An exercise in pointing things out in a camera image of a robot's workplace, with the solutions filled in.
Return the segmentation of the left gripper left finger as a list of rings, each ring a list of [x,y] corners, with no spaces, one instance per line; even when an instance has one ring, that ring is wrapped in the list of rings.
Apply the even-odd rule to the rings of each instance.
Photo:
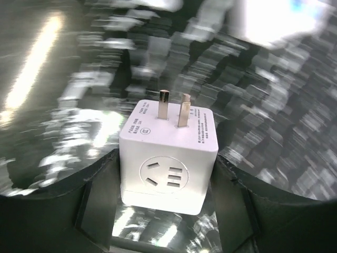
[[[25,197],[1,197],[1,252],[108,252],[119,150]]]

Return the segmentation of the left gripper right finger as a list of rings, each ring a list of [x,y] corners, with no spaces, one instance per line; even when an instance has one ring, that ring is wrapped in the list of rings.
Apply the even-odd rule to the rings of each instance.
[[[336,252],[336,200],[281,190],[222,156],[211,190],[223,252]]]

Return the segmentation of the white cube socket adapter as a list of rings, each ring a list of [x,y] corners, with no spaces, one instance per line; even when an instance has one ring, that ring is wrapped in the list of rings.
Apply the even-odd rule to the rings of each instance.
[[[141,100],[119,134],[121,199],[128,206],[200,213],[219,150],[213,112],[161,90]]]

